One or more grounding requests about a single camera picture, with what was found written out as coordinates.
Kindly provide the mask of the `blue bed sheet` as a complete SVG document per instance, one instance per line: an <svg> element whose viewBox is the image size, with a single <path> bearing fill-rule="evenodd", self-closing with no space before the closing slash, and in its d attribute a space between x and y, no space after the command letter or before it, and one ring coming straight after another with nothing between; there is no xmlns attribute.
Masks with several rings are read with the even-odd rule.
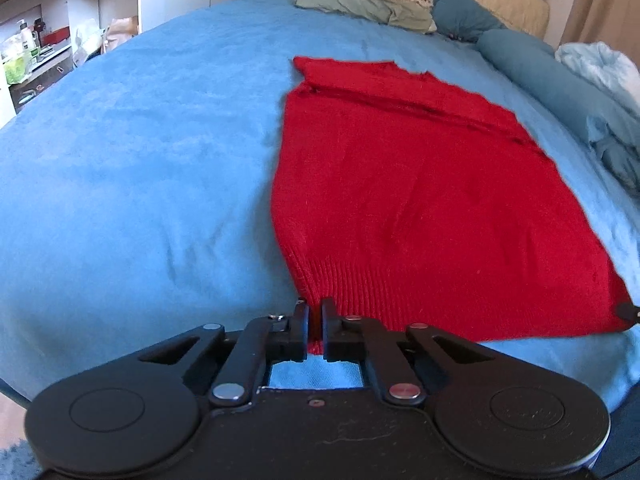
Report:
<svg viewBox="0 0 640 480"><path fill-rule="evenodd" d="M297 55L393 61L516 115L556 162L632 294L639 205L473 47L235 0L64 77L1 131L1 382L52 382L208 322L292 307L269 191Z"/></svg>

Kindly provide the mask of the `teal rolled duvet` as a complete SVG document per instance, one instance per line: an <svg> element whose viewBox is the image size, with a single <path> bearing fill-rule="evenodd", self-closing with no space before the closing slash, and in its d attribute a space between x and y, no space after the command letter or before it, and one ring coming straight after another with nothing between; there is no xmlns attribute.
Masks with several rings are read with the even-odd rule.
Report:
<svg viewBox="0 0 640 480"><path fill-rule="evenodd" d="M596 159L639 196L639 119L554 57L552 47L525 32L483 32L477 50L550 110Z"/></svg>

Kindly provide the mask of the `green pillow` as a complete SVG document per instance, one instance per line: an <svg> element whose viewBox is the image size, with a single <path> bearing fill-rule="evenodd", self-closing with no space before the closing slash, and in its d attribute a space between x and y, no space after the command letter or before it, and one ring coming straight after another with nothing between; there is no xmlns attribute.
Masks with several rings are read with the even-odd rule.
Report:
<svg viewBox="0 0 640 480"><path fill-rule="evenodd" d="M437 30L430 9L408 0L295 0L295 5L302 9L364 18L423 35Z"/></svg>

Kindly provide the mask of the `dark teal pillow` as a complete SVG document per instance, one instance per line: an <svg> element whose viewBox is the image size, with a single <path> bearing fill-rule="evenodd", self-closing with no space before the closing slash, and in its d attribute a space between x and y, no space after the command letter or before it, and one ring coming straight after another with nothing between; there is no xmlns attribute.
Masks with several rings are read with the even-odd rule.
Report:
<svg viewBox="0 0 640 480"><path fill-rule="evenodd" d="M484 32L506 29L475 0L433 0L432 18L441 35L463 42L477 42Z"/></svg>

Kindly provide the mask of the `light blue blanket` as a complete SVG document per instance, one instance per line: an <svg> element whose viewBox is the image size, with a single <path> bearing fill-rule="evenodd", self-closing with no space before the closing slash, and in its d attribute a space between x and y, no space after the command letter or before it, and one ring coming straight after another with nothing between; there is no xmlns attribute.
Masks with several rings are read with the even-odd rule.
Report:
<svg viewBox="0 0 640 480"><path fill-rule="evenodd" d="M629 114L639 117L640 75L636 64L623 52L602 41L594 44L561 44L555 59L572 73L606 93Z"/></svg>

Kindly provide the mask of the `white shelf unit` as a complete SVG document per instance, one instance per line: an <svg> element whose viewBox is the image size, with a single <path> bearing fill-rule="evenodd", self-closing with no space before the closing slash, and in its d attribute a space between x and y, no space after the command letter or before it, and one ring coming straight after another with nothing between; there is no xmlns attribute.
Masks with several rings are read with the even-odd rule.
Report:
<svg viewBox="0 0 640 480"><path fill-rule="evenodd" d="M58 66L77 67L88 58L117 48L142 32L142 0L1 0L1 38L18 33L18 24L33 18L44 24L43 47L52 51L15 84L1 83L1 122L20 108L15 92Z"/></svg>

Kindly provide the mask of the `red knit sweater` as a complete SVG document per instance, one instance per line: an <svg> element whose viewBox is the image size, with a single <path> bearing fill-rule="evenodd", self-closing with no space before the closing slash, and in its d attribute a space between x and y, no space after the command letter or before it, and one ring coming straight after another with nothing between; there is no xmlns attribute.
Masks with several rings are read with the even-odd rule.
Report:
<svg viewBox="0 0 640 480"><path fill-rule="evenodd" d="M510 110L392 62L293 63L271 218L313 309L472 341L626 330L629 287Z"/></svg>

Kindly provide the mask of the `beige curtain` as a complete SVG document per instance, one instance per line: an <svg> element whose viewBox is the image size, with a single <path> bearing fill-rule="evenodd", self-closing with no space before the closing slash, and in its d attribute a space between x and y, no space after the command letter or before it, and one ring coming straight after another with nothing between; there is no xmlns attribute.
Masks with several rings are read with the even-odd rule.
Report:
<svg viewBox="0 0 640 480"><path fill-rule="evenodd" d="M639 65L639 0L574 0L560 44L602 41Z"/></svg>

